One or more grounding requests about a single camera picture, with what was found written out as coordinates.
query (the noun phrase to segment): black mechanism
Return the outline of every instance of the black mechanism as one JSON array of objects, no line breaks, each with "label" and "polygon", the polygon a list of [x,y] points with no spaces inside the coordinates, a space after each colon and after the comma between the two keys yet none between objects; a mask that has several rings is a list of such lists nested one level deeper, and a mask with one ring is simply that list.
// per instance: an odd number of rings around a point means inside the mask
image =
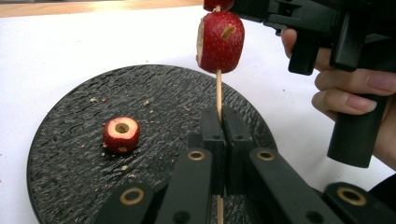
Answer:
[{"label": "black mechanism", "polygon": [[[331,48],[330,65],[352,72],[357,68],[396,72],[396,1],[394,0],[235,0],[231,11],[263,22],[280,34],[297,30],[289,70],[311,75],[319,47]],[[328,156],[346,164],[368,167],[387,97],[363,116],[339,113]]]},{"label": "black mechanism", "polygon": [[257,144],[237,110],[223,107],[220,124],[215,107],[204,109],[201,125],[170,180],[153,188],[118,187],[94,223],[211,223],[212,196],[224,189],[245,197],[253,224],[396,223],[392,210],[358,187],[335,183],[323,194],[311,189],[275,149]]}]

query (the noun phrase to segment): wooden skewer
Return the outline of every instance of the wooden skewer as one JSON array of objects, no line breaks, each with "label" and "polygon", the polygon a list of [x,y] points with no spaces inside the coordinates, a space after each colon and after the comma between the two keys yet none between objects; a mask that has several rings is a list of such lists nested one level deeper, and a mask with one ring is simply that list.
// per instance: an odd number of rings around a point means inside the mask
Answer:
[{"label": "wooden skewer", "polygon": [[[221,69],[216,71],[216,108],[218,110],[219,120],[221,122],[222,110],[222,87],[221,87]],[[218,195],[218,224],[224,223],[224,200]]]}]

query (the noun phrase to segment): fingernail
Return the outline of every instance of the fingernail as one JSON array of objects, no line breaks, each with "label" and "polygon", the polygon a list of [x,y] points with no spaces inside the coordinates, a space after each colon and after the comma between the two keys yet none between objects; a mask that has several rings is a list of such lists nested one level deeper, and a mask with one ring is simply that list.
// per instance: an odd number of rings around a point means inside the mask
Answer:
[{"label": "fingernail", "polygon": [[381,91],[396,92],[396,76],[390,73],[374,73],[367,78],[367,85]]},{"label": "fingernail", "polygon": [[350,94],[346,98],[346,105],[367,113],[375,109],[376,102],[357,95]]}]

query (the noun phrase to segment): black handle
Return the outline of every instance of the black handle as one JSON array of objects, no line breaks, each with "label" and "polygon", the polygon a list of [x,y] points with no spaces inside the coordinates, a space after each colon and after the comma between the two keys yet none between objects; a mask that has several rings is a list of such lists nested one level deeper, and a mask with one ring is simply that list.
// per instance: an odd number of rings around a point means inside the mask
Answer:
[{"label": "black handle", "polygon": [[[396,40],[366,44],[359,67],[396,73]],[[365,97],[377,102],[375,110],[360,116],[339,113],[327,154],[336,161],[362,168],[370,164],[388,99],[386,96],[375,95]]]}]

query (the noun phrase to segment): crumb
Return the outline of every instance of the crumb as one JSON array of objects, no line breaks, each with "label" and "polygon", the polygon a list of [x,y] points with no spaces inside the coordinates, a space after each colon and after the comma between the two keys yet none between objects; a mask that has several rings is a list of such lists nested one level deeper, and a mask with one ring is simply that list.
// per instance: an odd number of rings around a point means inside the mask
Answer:
[{"label": "crumb", "polygon": [[90,100],[90,102],[91,102],[91,103],[96,103],[96,102],[98,102],[98,99],[96,99],[96,97],[92,97],[91,100]]}]

